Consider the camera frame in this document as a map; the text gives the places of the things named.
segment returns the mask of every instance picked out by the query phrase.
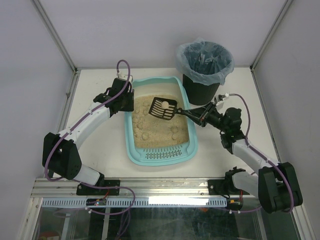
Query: litter box grate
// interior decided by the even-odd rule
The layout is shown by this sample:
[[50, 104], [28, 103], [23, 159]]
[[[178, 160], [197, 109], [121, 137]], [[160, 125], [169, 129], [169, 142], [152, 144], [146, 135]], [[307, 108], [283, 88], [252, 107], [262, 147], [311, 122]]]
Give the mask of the litter box grate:
[[162, 160], [162, 159], [172, 159], [183, 155], [181, 149], [182, 145], [175, 145], [171, 147], [161, 147], [161, 148], [144, 148], [145, 159], [147, 160]]

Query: white connector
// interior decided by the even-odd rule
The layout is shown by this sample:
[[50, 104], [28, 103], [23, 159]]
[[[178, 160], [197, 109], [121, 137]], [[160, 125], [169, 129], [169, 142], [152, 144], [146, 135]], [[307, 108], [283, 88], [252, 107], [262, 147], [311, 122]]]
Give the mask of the white connector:
[[123, 74], [121, 71], [119, 71], [119, 72], [117, 73], [117, 76], [118, 76], [118, 78], [120, 78], [120, 79], [123, 79], [123, 80], [126, 79], [126, 75]]
[[217, 110], [220, 110], [223, 107], [225, 100], [228, 99], [229, 96], [229, 93], [214, 96], [213, 101]]

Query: teal litter box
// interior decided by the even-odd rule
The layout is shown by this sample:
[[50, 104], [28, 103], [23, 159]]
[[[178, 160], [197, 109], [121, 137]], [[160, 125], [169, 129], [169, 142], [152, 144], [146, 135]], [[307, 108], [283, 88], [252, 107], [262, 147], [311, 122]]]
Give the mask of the teal litter box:
[[[190, 104], [181, 81], [175, 76], [159, 76], [138, 79], [132, 82], [134, 98], [169, 94], [184, 103], [184, 109]], [[138, 148], [135, 147], [132, 124], [132, 113], [124, 113], [124, 131], [126, 150], [132, 162], [141, 166], [165, 166], [187, 161], [195, 156], [198, 150], [198, 138], [195, 124], [187, 118], [189, 141], [168, 147]]]

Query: black trash can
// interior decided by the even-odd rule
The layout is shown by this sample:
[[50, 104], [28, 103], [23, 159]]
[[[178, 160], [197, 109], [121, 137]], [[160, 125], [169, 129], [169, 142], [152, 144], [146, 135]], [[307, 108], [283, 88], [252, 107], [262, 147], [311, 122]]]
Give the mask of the black trash can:
[[182, 85], [188, 96], [189, 103], [193, 105], [206, 105], [215, 96], [220, 83], [213, 83], [211, 85], [203, 85], [192, 81], [188, 76], [182, 76]]
[[219, 85], [235, 68], [231, 53], [223, 46], [198, 38], [177, 47], [176, 69], [183, 74], [183, 87], [189, 102], [206, 105], [215, 96]]

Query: plastic trash bag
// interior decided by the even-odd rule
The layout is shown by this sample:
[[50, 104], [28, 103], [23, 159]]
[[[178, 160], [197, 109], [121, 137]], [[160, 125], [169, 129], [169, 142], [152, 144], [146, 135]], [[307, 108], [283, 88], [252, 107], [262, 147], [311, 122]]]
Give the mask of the plastic trash bag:
[[232, 54], [223, 46], [197, 38], [192, 43], [177, 47], [176, 69], [194, 83], [211, 85], [225, 84], [226, 76], [235, 68]]

